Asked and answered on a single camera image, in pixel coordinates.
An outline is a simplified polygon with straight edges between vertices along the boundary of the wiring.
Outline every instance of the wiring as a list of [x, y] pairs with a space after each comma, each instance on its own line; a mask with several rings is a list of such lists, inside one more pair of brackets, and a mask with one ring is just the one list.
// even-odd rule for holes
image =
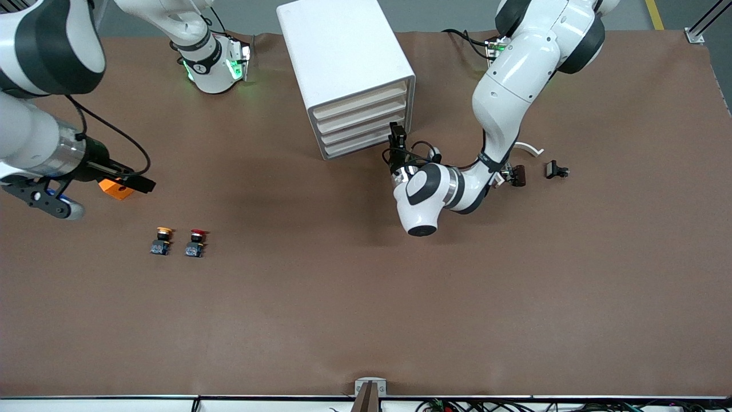
[[481, 56], [483, 59], [490, 60], [490, 57], [484, 55], [483, 53], [480, 52], [480, 50], [478, 50], [477, 47], [475, 47], [476, 45], [481, 45], [481, 46], [485, 47], [485, 42], [479, 42], [478, 40], [472, 39], [468, 35], [468, 31], [467, 30], [465, 30], [462, 33], [460, 33], [459, 31], [457, 31], [455, 29], [445, 29], [442, 32], [443, 33], [457, 34], [458, 36], [460, 36], [460, 38], [462, 38], [463, 40], [465, 40], [466, 42], [468, 42], [468, 44], [470, 45], [470, 47], [473, 48], [473, 51], [475, 51], [475, 53], [477, 53], [478, 56]]
[[419, 140], [419, 141], [416, 141], [416, 142], [414, 142], [412, 144], [412, 146], [411, 146], [412, 150], [414, 150], [414, 147], [417, 146], [418, 144], [423, 144], [423, 145], [429, 147], [430, 150], [434, 150], [435, 149], [435, 147], [432, 144], [430, 144], [430, 142], [424, 141], [424, 140]]
[[[729, 406], [730, 399], [726, 399], [724, 401], [724, 405]], [[440, 399], [433, 399], [433, 400], [425, 400], [424, 402], [420, 403], [417, 406], [417, 409], [415, 409], [415, 412], [420, 412], [422, 408], [425, 405], [429, 405], [429, 408], [426, 408], [422, 410], [422, 412], [431, 411], [431, 412], [443, 412], [447, 408], [452, 409], [455, 412], [470, 412], [470, 411], [477, 411], [477, 412], [495, 412], [499, 408], [506, 409], [507, 411], [514, 411], [518, 410], [520, 412], [559, 412], [559, 404], [557, 402], [552, 402], [549, 404], [549, 406], [546, 409], [543, 409], [541, 411], [536, 411], [532, 408], [530, 408], [527, 405], [524, 405], [523, 403], [517, 403], [513, 400], [508, 399], [491, 399], [488, 401], [488, 404], [494, 405], [492, 408], [487, 408], [483, 402], [476, 402], [476, 401], [470, 401], [466, 400], [464, 402], [467, 402], [470, 405], [469, 409], [465, 409], [462, 406], [460, 406], [459, 402], [463, 402], [460, 400], [440, 400]], [[729, 409], [725, 406], [720, 405], [719, 403], [716, 403], [714, 401], [710, 401], [708, 403], [700, 404], [700, 403], [693, 403], [693, 402], [683, 402], [680, 400], [672, 400], [672, 399], [662, 399], [662, 400], [650, 400], [645, 404], [635, 404], [625, 402], [624, 400], [618, 400], [617, 402], [614, 402], [613, 400], [603, 400], [600, 402], [589, 402], [584, 405], [582, 405], [579, 408], [576, 409], [568, 409], [566, 412], [643, 412], [643, 408], [650, 405], [659, 405], [659, 406], [675, 406], [678, 408], [681, 408], [684, 412], [708, 412], [708, 411], [724, 411], [729, 412]]]
[[401, 147], [389, 147], [388, 149], [384, 149], [384, 151], [381, 152], [381, 160], [383, 160], [384, 163], [386, 163], [387, 165], [389, 165], [389, 159], [386, 158], [386, 152], [389, 152], [390, 158], [391, 158], [392, 152], [399, 152], [399, 153], [404, 153], [405, 155], [407, 155], [408, 160], [403, 165], [401, 165], [401, 167], [407, 167], [407, 166], [420, 166], [421, 167], [427, 163], [432, 163], [432, 161], [430, 159], [423, 158], [422, 156], [417, 155], [414, 152], [410, 152], [407, 149], [402, 149]]
[[221, 26], [221, 31], [226, 32], [226, 28], [224, 27], [224, 23], [221, 23], [221, 18], [219, 17], [219, 13], [214, 10], [213, 7], [211, 7], [211, 12], [214, 13], [214, 16], [216, 16], [216, 20], [219, 21], [219, 26]]
[[66, 99], [68, 99], [74, 107], [77, 109], [79, 114], [81, 114], [81, 121], [83, 123], [84, 130], [86, 130], [86, 119], [84, 119], [83, 113], [88, 114], [89, 116], [95, 118], [98, 122], [102, 123], [103, 125], [107, 126], [108, 128], [116, 131], [119, 135], [127, 139], [130, 143], [132, 143], [137, 149], [142, 153], [142, 156], [145, 157], [145, 167], [140, 170], [139, 172], [129, 172], [129, 173], [119, 173], [117, 177], [132, 177], [132, 176], [140, 176], [142, 174], [145, 174], [148, 170], [150, 170], [150, 166], [152, 165], [152, 162], [150, 161], [150, 156], [147, 154], [147, 151], [145, 151], [145, 148], [142, 147], [139, 143], [137, 143], [136, 140], [134, 140], [130, 135], [123, 132], [122, 130], [119, 130], [115, 125], [109, 123], [108, 121], [104, 120], [102, 117], [94, 113], [93, 111], [87, 109], [84, 107], [81, 103], [76, 101], [73, 97], [66, 95]]

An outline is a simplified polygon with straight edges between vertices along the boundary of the silver metal cylinder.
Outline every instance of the silver metal cylinder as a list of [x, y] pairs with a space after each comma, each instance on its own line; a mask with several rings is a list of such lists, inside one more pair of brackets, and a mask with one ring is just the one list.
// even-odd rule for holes
[[397, 187], [402, 183], [407, 183], [409, 179], [419, 171], [416, 166], [401, 167], [392, 173], [392, 187]]
[[74, 127], [59, 121], [59, 145], [56, 150], [43, 163], [27, 169], [28, 172], [58, 177], [76, 169], [86, 152], [86, 141], [76, 140], [76, 133]]

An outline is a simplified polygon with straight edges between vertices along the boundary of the small black object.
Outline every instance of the small black object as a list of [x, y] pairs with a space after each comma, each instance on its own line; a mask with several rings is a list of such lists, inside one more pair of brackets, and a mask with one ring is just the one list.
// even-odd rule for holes
[[190, 231], [190, 242], [185, 246], [185, 255], [188, 257], [201, 257], [203, 255], [203, 237], [206, 232], [199, 229]]
[[432, 235], [434, 232], [437, 232], [437, 228], [428, 224], [424, 224], [422, 226], [415, 226], [411, 228], [409, 231], [407, 231], [408, 234], [412, 236], [417, 236], [418, 238], [422, 236], [429, 236]]
[[526, 167], [523, 164], [518, 164], [516, 167], [511, 169], [511, 186], [522, 188], [526, 186]]
[[396, 122], [389, 123], [389, 171], [394, 174], [397, 170], [401, 169], [405, 163], [407, 163], [408, 152], [407, 152], [407, 132], [404, 131], [404, 126], [397, 124]]
[[556, 161], [551, 161], [550, 163], [547, 163], [547, 169], [546, 169], [547, 179], [551, 179], [552, 177], [555, 177], [555, 176], [559, 176], [559, 177], [569, 176], [569, 168], [557, 166]]
[[150, 246], [150, 253], [161, 254], [163, 256], [167, 255], [170, 252], [171, 248], [172, 232], [173, 231], [168, 229], [167, 227], [158, 227], [157, 239], [152, 241], [152, 246]]

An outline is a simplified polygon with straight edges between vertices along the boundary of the brown mat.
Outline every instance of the brown mat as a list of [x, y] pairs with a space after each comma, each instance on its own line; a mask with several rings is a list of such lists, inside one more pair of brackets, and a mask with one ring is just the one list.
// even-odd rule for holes
[[[446, 34], [398, 37], [410, 141], [472, 161], [484, 62]], [[79, 97], [148, 149], [153, 193], [76, 183], [79, 222], [0, 196], [0, 393], [338, 394], [363, 375], [398, 394], [729, 393], [732, 122], [681, 32], [608, 33], [528, 112], [522, 140], [547, 149], [512, 156], [529, 184], [421, 239], [383, 147], [321, 159], [282, 37], [257, 37], [256, 82], [224, 95], [167, 42], [105, 39], [105, 79]], [[553, 158], [568, 179], [543, 178]], [[159, 225], [171, 256], [148, 254]], [[211, 232], [204, 259], [182, 255], [191, 228]]]

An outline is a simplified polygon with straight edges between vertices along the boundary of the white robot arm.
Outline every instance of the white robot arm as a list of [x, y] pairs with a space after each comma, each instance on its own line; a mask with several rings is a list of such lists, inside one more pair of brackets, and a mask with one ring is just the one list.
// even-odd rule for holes
[[63, 195], [72, 180], [108, 178], [144, 193], [154, 187], [83, 130], [27, 100], [88, 93], [102, 80], [105, 57], [91, 10], [87, 0], [39, 0], [0, 15], [0, 186], [57, 218], [83, 215]]
[[188, 78], [206, 93], [225, 92], [246, 80], [250, 47], [226, 33], [212, 32], [201, 15], [213, 0], [114, 0], [170, 37], [183, 56]]
[[442, 209], [467, 214], [480, 206], [508, 159], [531, 103], [556, 71], [576, 73], [594, 60], [605, 40], [600, 16], [618, 2], [501, 1], [496, 28], [509, 43], [473, 93], [473, 112], [484, 133], [476, 161], [465, 169], [437, 161], [417, 168], [400, 155], [405, 136], [390, 136], [394, 198], [408, 234], [433, 234]]

